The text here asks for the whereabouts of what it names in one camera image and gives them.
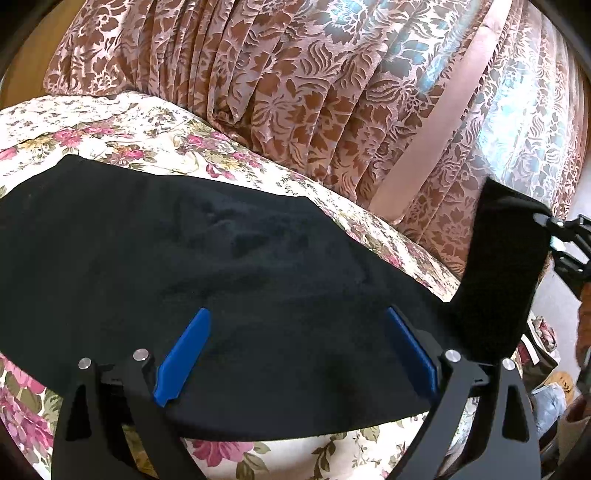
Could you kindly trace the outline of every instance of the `mattress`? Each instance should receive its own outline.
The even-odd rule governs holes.
[[[441,263],[376,216],[307,177],[250,152],[192,113],[156,97],[136,92],[99,98],[43,97],[1,111],[0,197],[56,165],[66,154],[157,175],[188,175],[280,195],[306,196],[349,236],[441,299],[450,300],[459,284]],[[22,347],[26,348],[27,338],[43,334],[23,325]],[[466,405],[452,450],[465,439],[476,404],[477,399],[471,399]],[[57,394],[0,353],[0,419],[45,479],[51,475],[60,406]],[[379,479],[385,478],[404,454],[424,418],[419,415],[306,439],[186,439],[185,444],[210,479]],[[137,435],[131,427],[125,431],[138,466],[150,473]]]

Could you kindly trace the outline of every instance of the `black cloth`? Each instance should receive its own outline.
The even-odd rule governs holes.
[[[487,188],[513,195],[489,181],[483,197]],[[539,274],[548,238],[530,221],[531,205],[547,211],[530,201],[512,221],[535,233],[526,250],[540,255],[529,266]],[[488,247],[506,242],[506,225],[491,225],[501,230]],[[446,304],[305,197],[68,155],[0,201],[0,351],[64,394],[84,356],[110,364],[147,348],[159,363],[207,307],[211,337],[181,397],[166,406],[180,435],[345,432],[429,408],[385,338],[390,304],[443,348],[484,348],[490,359],[512,352],[535,282],[490,265],[503,258],[484,259],[476,290],[463,282],[462,299]],[[504,287],[491,290],[487,279]],[[508,286],[520,282],[528,284],[516,296]],[[480,302],[485,309],[474,307]],[[486,336],[464,328],[462,316],[473,314]]]

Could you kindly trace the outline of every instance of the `curtain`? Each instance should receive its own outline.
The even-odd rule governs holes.
[[[159,96],[370,208],[415,137],[428,137],[423,124],[499,1],[87,0],[45,87]],[[572,53],[529,2],[508,1],[460,127],[395,219],[458,275],[484,178],[564,216],[586,146]]]

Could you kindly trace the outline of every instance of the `silver screw head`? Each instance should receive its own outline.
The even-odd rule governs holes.
[[[88,367],[92,365],[92,360],[88,357],[81,358],[78,362],[78,368],[80,370],[86,370]]]
[[[447,352],[445,352],[445,358],[447,358],[450,362],[456,364],[462,359],[462,356],[460,355],[460,352],[456,350],[448,350]]]
[[[515,370],[515,362],[510,358],[504,358],[503,367],[505,367],[507,370]]]
[[[143,362],[144,360],[146,360],[148,358],[149,354],[150,353],[145,348],[138,348],[134,352],[134,360],[136,362]]]

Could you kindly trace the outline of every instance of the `pink floral fabric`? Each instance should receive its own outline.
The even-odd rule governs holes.
[[[61,147],[74,148],[80,145],[82,137],[80,131],[72,128],[66,128],[53,134],[53,139],[57,140]]]
[[[18,368],[15,364],[13,364],[10,360],[3,358],[4,360],[4,370],[6,372],[12,373],[14,380],[17,381],[17,384],[21,388],[27,388],[32,393],[39,395],[45,390],[45,387],[41,385],[37,380],[33,377],[27,375],[24,371]]]
[[[2,160],[10,160],[17,154],[17,149],[15,147],[7,148],[6,150],[2,150],[0,152],[0,161]]]
[[[8,433],[31,463],[37,463],[35,453],[48,459],[53,447],[53,435],[44,418],[31,412],[5,387],[0,388],[0,420]]]
[[[218,466],[222,459],[231,462],[240,462],[246,452],[250,452],[255,444],[253,442],[206,442],[193,440],[193,456],[199,460],[205,460],[207,466]]]

